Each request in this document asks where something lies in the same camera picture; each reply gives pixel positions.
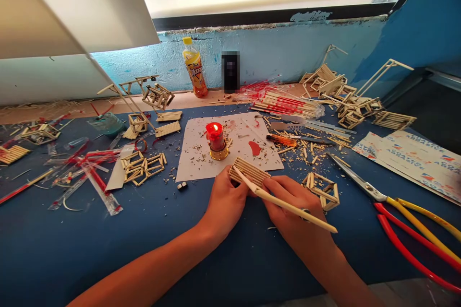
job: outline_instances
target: bundle of matchsticks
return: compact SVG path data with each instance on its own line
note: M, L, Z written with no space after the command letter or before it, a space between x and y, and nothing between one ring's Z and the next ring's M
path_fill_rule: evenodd
M316 102L301 100L294 96L266 92L250 107L265 113L297 115L306 118L316 118L318 105Z

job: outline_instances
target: wooden craft structure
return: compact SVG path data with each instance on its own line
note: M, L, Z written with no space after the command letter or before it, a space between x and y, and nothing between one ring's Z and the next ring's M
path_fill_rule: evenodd
M328 48L327 48L327 51L325 53L325 57L323 58L323 62L322 62L322 65L325 63L325 61L327 60L327 56L328 56L328 53L333 51L333 50L339 50L341 53L343 54L346 54L346 55L349 55L349 53L346 53L344 50L342 50L341 48L338 48L337 46L335 45L329 45Z
M330 211L340 204L340 195L338 193L338 185L326 177L317 173L310 172L304 179L304 186L312 193L315 193L320 198L323 211ZM327 186L320 189L320 185L326 184Z
M27 155L29 152L30 150L19 145L12 146L9 149L5 149L3 146L0 146L0 162L10 165L21 157Z
M42 145L56 140L61 132L49 124L28 126L21 133L21 138L34 145Z
M182 112L157 113L157 122L175 121L181 118Z
M123 135L124 138L133 140L136 139L140 133L147 131L147 121L143 119L141 114L128 114L128 121L130 126Z
M131 155L121 159L121 165L125 170L126 182L133 182L136 186L142 185L151 176L165 170L167 159L164 153L157 156L145 158L138 150Z
M146 89L144 89L143 87L144 83L147 82L148 80L155 81L156 77L158 76L152 75L152 76L146 76L146 77L139 77L133 81L119 84L119 86L128 96L128 99L130 100L130 102L126 100L126 98L121 93L120 89L115 84L110 84L97 93L97 94L100 94L106 90L111 90L115 92L116 94L119 95L119 97L125 102L125 104L133 112L133 114L130 114L129 116L130 127L126 131L124 138L136 139L139 133L147 130L147 125L150 125L152 127L152 129L156 133L157 138L173 133L175 131L181 130L181 126L179 125L179 122L177 121L173 122L172 124L168 124L165 126L155 128L152 122L149 121L146 115L139 108L138 104L131 98L131 87L134 83L136 83L139 85L139 87L143 91L143 101L151 105L154 108L154 111L156 112L157 116L160 116L159 113L157 113L156 109L165 110L165 107L169 105L171 101L173 100L174 94L171 93L168 89L159 85L158 83L155 83L154 88L147 85ZM163 121L179 120L181 118L181 114L182 112L175 112L174 115L165 115L163 117L165 120Z
M305 90L305 93L301 97L304 97L306 94L310 97L307 90L307 83L309 82L311 82L311 90L319 94L333 95L347 83L347 80L344 78L344 74L336 75L336 72L333 72L326 64L323 64L314 73L306 73L301 78L300 83L303 84Z
M151 75L151 76L146 76L146 77L136 77L133 81L126 82L126 83L121 83L119 85L123 89L123 91L125 91L126 94L132 94L131 93L131 86L134 83L137 83L139 85L139 87L141 88L142 94L144 94L146 91L143 88L143 84L145 82L147 82L148 80L150 80L152 82L156 82L157 77L158 77L158 75Z
M408 115L382 111L376 115L376 119L373 123L393 130L404 130L410 127L416 119L417 118Z
M143 102L150 105L154 110L165 110L174 98L174 94L158 83L154 87L148 85L143 94Z
M368 89L371 88L373 84L379 80L379 78L381 78L390 68L395 66L401 66L410 71L414 70L413 67L402 64L401 62L398 62L394 59L389 59L383 66L381 66L380 69L378 69L378 71L376 71L376 73L370 79L367 80L367 82L359 89L359 91L357 91L357 96L363 96L364 93L366 93Z
M249 177L251 181L260 188L263 187L263 180L271 176L268 172L255 167L241 157L237 157L232 165L236 166L246 177ZM232 180L242 183L242 179L233 169L229 171L229 175Z
M171 122L168 125L160 126L155 129L155 137L163 137L164 135L181 130L179 121Z
M331 51L333 45L327 49L327 53ZM365 118L372 115L376 116L374 124L388 127L394 130L402 130L410 126L416 118L402 114L389 113L384 110L384 107L379 100L379 97L370 98L362 97L363 94L374 84L384 73L390 68L401 66L413 71L413 68L402 64L394 59L389 59L366 83L360 90L347 85L347 79L344 75L336 76L336 72L331 71L326 64L320 66L314 73L306 73L300 80L303 84L304 95L309 95L307 83L311 82L310 88L319 93L319 99L313 102L335 105L338 114L338 124L347 128L353 129L361 124Z

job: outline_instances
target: lit candle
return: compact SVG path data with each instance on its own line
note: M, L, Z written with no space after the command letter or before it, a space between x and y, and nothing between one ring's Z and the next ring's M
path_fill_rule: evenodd
M210 148L214 151L224 149L224 135L222 133L222 125L219 122L210 122L206 126L208 139L210 140Z

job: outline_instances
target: scissor blade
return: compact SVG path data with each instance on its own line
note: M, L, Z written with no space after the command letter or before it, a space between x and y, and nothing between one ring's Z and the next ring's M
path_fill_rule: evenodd
M337 165L340 166L340 168L347 174L349 177L354 180L354 182L359 185L361 189L363 189L370 197L372 197L374 200L383 202L387 200L387 196L382 194L380 191L378 191L376 188L374 188L370 183L366 182L363 180L360 176L358 176L352 169L347 167L343 162L341 162L339 159L336 158L335 155L327 153L328 156L331 157L333 161Z

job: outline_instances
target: white paper sheet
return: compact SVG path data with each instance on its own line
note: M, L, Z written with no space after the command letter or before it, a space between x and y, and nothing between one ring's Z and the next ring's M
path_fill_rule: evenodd
M264 120L262 118L255 119L255 115L259 115L259 113L251 112L189 120L184 129L176 181L215 177L225 166L232 164L238 156L262 170L283 169L283 163L274 143L263 140L267 134ZM232 139L229 155L222 161L215 161L210 156L208 140L204 134L205 126L210 122L222 124L225 137L228 140ZM253 156L252 149L248 144L249 141L256 142L261 147L258 156Z
M449 153L447 150L427 150L436 145L426 141L425 147L414 145L414 136L405 131L395 132L381 138L369 132L352 149L396 174L424 187L425 189L461 206L461 193L457 186L460 178L455 169L450 171L436 163L436 158Z
M131 155L134 151L134 144L129 144L123 147L120 152L119 158L115 161L112 174L110 175L109 182L106 185L106 191L119 189L123 187L125 181L125 170L121 165L121 159Z

